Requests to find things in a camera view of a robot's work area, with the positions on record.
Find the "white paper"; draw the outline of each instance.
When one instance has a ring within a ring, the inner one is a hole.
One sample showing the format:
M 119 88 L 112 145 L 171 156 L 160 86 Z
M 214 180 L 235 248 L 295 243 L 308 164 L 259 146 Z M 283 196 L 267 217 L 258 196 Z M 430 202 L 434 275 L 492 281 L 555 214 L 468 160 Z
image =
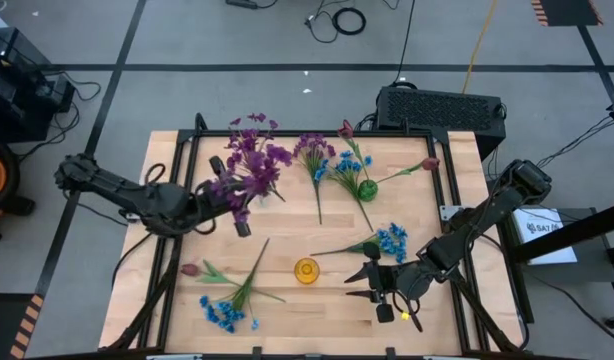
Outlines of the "white paper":
M 523 243 L 563 227 L 558 212 L 550 209 L 522 209 L 514 211 L 514 221 Z M 578 261 L 571 247 L 529 260 L 530 265 L 574 263 Z

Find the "black metal frame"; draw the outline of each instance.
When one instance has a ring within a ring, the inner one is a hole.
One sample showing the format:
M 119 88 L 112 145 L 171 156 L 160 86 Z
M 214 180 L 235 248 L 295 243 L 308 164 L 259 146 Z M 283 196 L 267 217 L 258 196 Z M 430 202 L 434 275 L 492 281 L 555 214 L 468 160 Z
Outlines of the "black metal frame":
M 327 131 L 310 131 L 310 132 L 317 132 L 320 134 L 323 134 L 325 137 L 337 137 L 338 134 L 336 131 L 331 131 L 331 130 L 327 130 Z M 276 131 L 274 133 L 274 136 L 276 137 L 298 137 L 299 135 L 305 133 L 305 131 L 298 131 L 298 130 L 283 130 L 283 131 Z M 191 189 L 191 183 L 193 181 L 193 169 L 195 168 L 196 165 L 196 159 L 197 159 L 197 153 L 198 153 L 198 147 L 199 147 L 199 143 L 200 143 L 200 139 L 203 137 L 228 137 L 231 135 L 231 131 L 229 130 L 208 130 L 204 124 L 204 121 L 202 121 L 202 117 L 200 117 L 200 121 L 199 121 L 199 115 L 197 115 L 196 117 L 196 129 L 194 130 L 179 130 L 178 132 L 178 137 L 176 140 L 176 148 L 174 151 L 174 158 L 173 158 L 173 162 L 172 162 L 172 173 L 171 173 L 171 177 L 170 177 L 170 181 L 174 181 L 177 182 L 178 181 L 178 176 L 180 175 L 180 168 L 181 168 L 181 161 L 182 161 L 182 153 L 183 153 L 183 149 L 186 145 L 186 143 L 188 141 L 191 140 L 191 153 L 189 156 L 189 160 L 187 163 L 187 173 L 185 176 L 185 184 L 184 186 L 187 189 Z M 406 130 L 406 131 L 363 131 L 363 132 L 357 132 L 354 135 L 357 138 L 367 138 L 367 137 L 414 137 L 414 138 L 424 138 L 426 140 L 427 143 L 427 150 L 428 150 L 428 154 L 431 157 L 435 157 L 436 156 L 436 149 L 435 149 L 435 139 L 432 137 L 431 132 L 427 131 L 427 130 Z M 452 202 L 454 205 L 460 205 L 460 194 L 459 194 L 459 190 L 458 190 L 458 183 L 457 183 L 457 179 L 456 179 L 456 173 L 455 173 L 455 169 L 454 169 L 454 165 L 453 165 L 453 160 L 452 160 L 452 156 L 451 156 L 451 150 L 449 148 L 449 146 L 447 144 L 441 144 L 442 145 L 442 149 L 443 149 L 443 155 L 444 155 L 444 160 L 445 160 L 445 166 L 447 169 L 447 178 L 448 178 L 448 183 L 449 183 L 449 187 L 450 187 L 450 193 L 451 193 L 451 197 L 452 197 Z M 440 179 L 440 173 L 439 170 L 436 169 L 434 171 L 432 171 L 432 181 L 434 183 L 434 193 L 435 193 L 435 197 L 436 197 L 436 210 L 438 211 L 438 219 L 440 221 L 440 225 L 441 225 L 441 229 L 444 228 L 444 221 L 442 220 L 442 216 L 440 213 L 440 206 L 445 205 L 445 198 L 443 195 L 443 186 L 442 186 L 442 182 Z M 173 239 L 174 240 L 174 244 L 173 244 L 173 249 L 172 249 L 172 254 L 171 254 L 171 260 L 170 262 L 173 262 L 175 267 L 177 268 L 179 265 L 179 260 L 180 260 L 180 252 L 181 252 L 181 248 L 182 248 L 182 237 L 176 237 Z M 158 244 L 156 245 L 156 251 L 154 254 L 154 262 L 152 265 L 152 269 L 151 269 L 151 276 L 149 279 L 149 288 L 148 288 L 148 292 L 147 292 L 147 297 L 151 296 L 154 292 L 154 288 L 156 287 L 156 285 L 158 284 L 158 281 L 160 279 L 160 274 L 161 274 L 161 270 L 162 270 L 162 263 L 163 263 L 163 258 L 164 258 L 164 253 L 165 253 L 165 248 L 166 248 L 166 242 L 167 239 L 166 238 L 159 238 L 158 239 Z M 469 263 L 466 262 L 466 271 L 467 271 L 467 280 L 471 286 L 471 288 L 474 290 L 474 293 L 476 294 L 476 296 L 478 298 L 479 297 L 479 292 L 478 292 L 478 286 L 476 283 L 476 276 L 474 273 L 474 269 L 473 269 L 473 262 L 471 257 L 469 257 Z M 169 319 L 171 316 L 171 310 L 172 310 L 172 304 L 173 304 L 173 297 L 174 297 L 174 291 L 175 291 L 175 286 L 176 286 L 176 281 L 174 279 L 174 281 L 169 285 L 169 287 L 167 288 L 166 292 L 165 292 L 165 300 L 164 300 L 164 304 L 163 304 L 163 308 L 162 308 L 162 315 L 161 315 L 161 321 L 160 321 L 160 326 L 158 329 L 158 338 L 157 338 L 157 342 L 156 342 L 156 348 L 158 349 L 165 349 L 166 346 L 166 341 L 167 341 L 167 334 L 168 334 L 168 327 L 169 327 Z M 457 333 L 458 333 L 458 340 L 460 343 L 460 348 L 461 348 L 461 352 L 463 354 L 471 351 L 472 349 L 470 348 L 470 343 L 469 343 L 469 331 L 467 329 L 467 323 L 465 320 L 465 309 L 463 306 L 463 302 L 461 299 L 461 295 L 459 290 L 457 289 L 457 287 L 452 283 L 451 284 L 451 292 L 452 292 L 452 302 L 453 302 L 453 308 L 454 308 L 454 314 L 455 314 L 455 318 L 456 318 L 456 326 L 457 326 Z M 480 350 L 481 351 L 489 351 L 489 344 L 487 341 L 487 333 L 485 332 L 484 326 L 480 323 L 480 320 L 475 318 L 476 321 L 476 325 L 477 325 L 477 336 L 478 336 L 478 343 L 480 345 Z M 140 337 L 139 337 L 139 341 L 138 341 L 138 348 L 144 348 L 147 346 L 147 339 L 149 337 L 149 332 L 151 329 L 151 317 L 148 317 L 147 320 L 145 321 L 145 324 L 143 325 L 141 332 L 140 332 Z M 255 354 L 256 354 L 256 349 L 254 348 L 254 358 L 256 358 Z M 412 357 L 412 356 L 396 356 L 395 355 L 395 349 L 393 348 L 386 348 L 386 353 L 387 353 L 387 358 L 388 359 L 418 359 L 420 357 Z M 229 355 L 224 355 L 225 358 L 251 358 L 250 356 L 252 356 L 251 354 L 242 354 L 242 355 L 233 355 L 233 356 L 229 356 Z M 348 356 L 327 356 L 327 358 L 354 358 L 354 359 L 359 359 L 359 358 L 363 358 L 363 359 L 384 359 L 384 356 L 352 356 L 352 357 L 348 357 Z

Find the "wooden table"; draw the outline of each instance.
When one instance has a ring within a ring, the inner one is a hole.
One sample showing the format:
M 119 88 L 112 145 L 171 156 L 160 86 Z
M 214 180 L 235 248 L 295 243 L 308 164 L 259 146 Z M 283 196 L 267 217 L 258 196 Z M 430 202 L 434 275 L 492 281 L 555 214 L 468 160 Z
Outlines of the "wooden table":
M 171 168 L 176 132 L 153 132 L 147 149 L 143 172 L 154 163 Z M 292 149 L 297 139 L 277 138 L 276 143 Z M 342 141 L 328 139 L 340 152 Z M 371 154 L 374 164 L 370 176 L 382 178 L 411 166 L 427 156 L 423 139 L 359 138 L 365 154 Z M 451 151 L 463 204 L 475 206 L 487 196 L 487 188 L 472 133 L 450 133 Z M 194 182 L 213 178 L 209 157 L 225 159 L 226 139 L 202 138 L 196 162 Z M 189 150 L 183 155 L 186 164 Z M 442 150 L 437 146 L 438 157 Z M 184 179 L 185 166 L 179 177 Z M 445 166 L 441 165 L 444 196 L 451 204 Z M 251 316 L 237 325 L 236 334 L 228 334 L 205 320 L 199 298 L 209 295 L 217 299 L 233 291 L 231 286 L 207 285 L 178 274 L 174 305 L 167 338 L 167 352 L 251 353 L 252 347 L 262 346 L 266 354 L 385 354 L 394 347 L 399 355 L 457 355 L 460 346 L 454 319 L 451 291 L 448 283 L 432 284 L 421 300 L 420 320 L 424 332 L 418 333 L 411 321 L 380 324 L 375 305 L 363 298 L 345 296 L 351 290 L 365 290 L 366 281 L 344 284 L 357 272 L 366 258 L 358 254 L 336 254 L 316 257 L 320 278 L 312 285 L 301 285 L 293 275 L 294 264 L 300 258 L 318 251 L 337 249 L 356 243 L 371 234 L 354 200 L 333 182 L 321 185 L 323 224 L 318 224 L 316 201 L 307 171 L 299 164 L 282 168 L 278 183 L 283 203 L 276 197 L 262 202 L 255 199 L 250 209 L 252 236 L 238 238 L 233 218 L 217 219 L 217 230 L 208 236 L 191 233 L 185 236 L 181 264 L 201 264 L 207 259 L 236 282 L 244 281 L 258 253 L 269 237 L 271 241 L 256 276 L 258 289 L 284 298 L 287 303 L 254 295 L 252 307 L 260 319 L 257 331 L 250 329 Z M 429 239 L 441 234 L 429 172 L 418 171 L 381 183 L 377 198 L 365 205 L 374 229 L 385 228 L 390 222 L 405 226 L 409 233 L 408 260 Z M 497 238 L 496 231 L 487 234 Z M 130 225 L 123 252 L 145 235 L 141 225 Z M 114 286 L 100 345 L 113 342 L 131 322 L 145 301 L 156 239 L 150 240 L 132 254 L 120 268 Z M 473 250 L 480 295 L 485 308 L 498 326 L 515 344 L 522 342 L 509 279 L 502 254 L 493 246 L 476 242 Z M 382 263 L 395 263 L 393 257 L 383 257 Z M 465 303 L 467 321 L 472 313 Z M 155 344 L 160 307 L 154 312 L 149 344 Z M 475 329 L 470 330 L 472 348 L 477 348 Z

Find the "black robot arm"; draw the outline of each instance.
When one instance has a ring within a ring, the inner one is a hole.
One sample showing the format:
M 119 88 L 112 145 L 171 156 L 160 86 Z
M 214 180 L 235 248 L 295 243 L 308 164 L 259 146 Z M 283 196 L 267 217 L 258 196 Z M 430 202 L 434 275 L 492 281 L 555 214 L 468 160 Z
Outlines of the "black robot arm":
M 419 260 L 402 265 L 383 266 L 378 264 L 380 251 L 373 243 L 364 245 L 364 252 L 371 261 L 345 281 L 354 282 L 369 279 L 370 290 L 353 291 L 348 295 L 363 296 L 379 303 L 376 314 L 379 322 L 394 320 L 391 305 L 386 301 L 388 293 L 398 294 L 405 300 L 408 314 L 419 331 L 422 325 L 412 310 L 411 301 L 418 301 L 431 283 L 450 280 L 457 285 L 470 304 L 476 316 L 501 351 L 518 352 L 505 334 L 487 313 L 469 284 L 460 274 L 458 265 L 466 249 L 482 233 L 524 204 L 540 203 L 551 190 L 551 178 L 530 161 L 512 162 L 496 181 L 492 194 L 475 209 L 456 213 L 449 221 L 447 232 L 429 241 L 416 253 Z
M 225 166 L 219 157 L 209 160 L 217 176 L 225 173 Z M 88 155 L 67 156 L 60 164 L 54 177 L 60 189 L 93 192 L 121 207 L 125 212 L 140 217 L 147 231 L 159 236 L 176 236 L 194 230 L 199 224 L 231 211 L 227 194 L 242 191 L 244 186 L 233 179 L 229 191 L 217 195 L 211 190 L 211 182 L 199 184 L 193 193 L 174 183 L 157 183 L 150 180 L 150 173 L 160 168 L 159 178 L 165 171 L 163 164 L 150 169 L 145 184 L 120 177 L 100 168 Z M 238 235 L 251 234 L 247 223 L 236 222 Z

